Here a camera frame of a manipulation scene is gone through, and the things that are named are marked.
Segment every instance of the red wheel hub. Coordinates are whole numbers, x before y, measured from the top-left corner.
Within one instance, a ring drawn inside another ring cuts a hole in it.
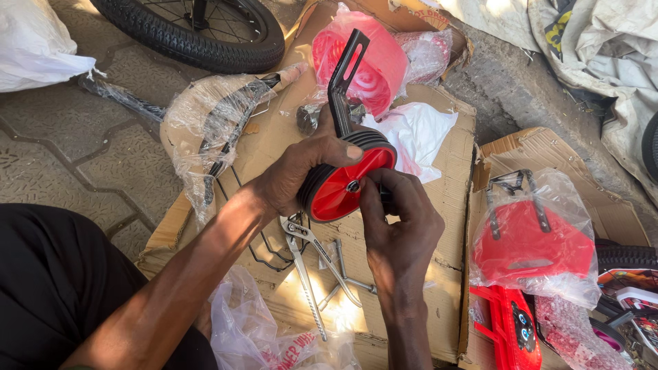
[[[368,171],[395,167],[396,155],[388,147],[375,147],[363,152],[359,164],[336,168],[320,185],[311,201],[311,216],[317,221],[344,217],[359,208],[359,180]]]

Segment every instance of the red training wheel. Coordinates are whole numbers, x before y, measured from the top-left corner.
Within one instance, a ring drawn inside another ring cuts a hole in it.
[[[363,159],[350,167],[320,165],[309,171],[297,193],[297,199],[311,220],[330,223],[359,208],[359,180],[368,171],[392,169],[397,152],[386,138],[377,131],[354,131],[342,137],[363,149]]]

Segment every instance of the forearm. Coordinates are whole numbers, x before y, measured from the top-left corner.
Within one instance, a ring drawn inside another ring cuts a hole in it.
[[[389,369],[432,369],[427,336],[427,305],[422,291],[380,296],[388,335]]]
[[[195,240],[110,315],[61,368],[161,368],[204,301],[274,216],[245,185]]]

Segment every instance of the black rubber tire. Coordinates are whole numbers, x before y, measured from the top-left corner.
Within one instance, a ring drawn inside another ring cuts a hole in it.
[[[599,238],[596,238],[594,240],[594,244],[596,244],[597,246],[620,246],[621,245],[617,242],[613,242],[610,239],[599,239]]]
[[[600,246],[596,248],[599,274],[610,269],[653,269],[658,270],[656,249],[642,246]],[[596,310],[613,317],[623,311],[619,303],[604,296],[599,299]]]
[[[284,35],[276,18],[258,0],[243,0],[258,12],[267,35],[258,43],[230,43],[207,38],[173,24],[139,0],[90,0],[118,29],[158,53],[220,74],[261,73],[284,55]]]
[[[642,134],[642,161],[649,176],[658,182],[658,112],[649,120]]]
[[[624,348],[626,347],[626,339],[620,332],[615,330],[610,325],[606,323],[602,323],[601,321],[598,321],[593,317],[590,317],[590,324],[592,324],[592,328],[597,329],[598,331],[612,338],[615,342],[617,342],[617,344],[619,344],[621,350],[622,351],[624,350]]]

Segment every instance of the concrete ground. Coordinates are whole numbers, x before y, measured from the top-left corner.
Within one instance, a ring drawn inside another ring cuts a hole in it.
[[[78,43],[98,60],[109,82],[157,105],[209,73],[142,47],[107,22],[88,0],[50,0]],[[284,31],[302,0],[268,0]],[[658,212],[640,185],[607,152],[600,119],[563,93],[544,60],[458,20],[475,44],[470,65],[454,68],[446,89],[478,109],[483,144],[533,126],[546,126],[580,155],[598,182],[635,205],[658,241]],[[69,82],[0,94],[0,202],[64,207],[95,221],[135,259],[182,189],[152,123]]]
[[[108,82],[166,107],[174,94],[209,72],[142,47],[88,0],[49,0]],[[283,28],[303,3],[267,1]],[[131,260],[183,186],[153,123],[77,85],[0,94],[0,203],[53,205],[97,223]]]

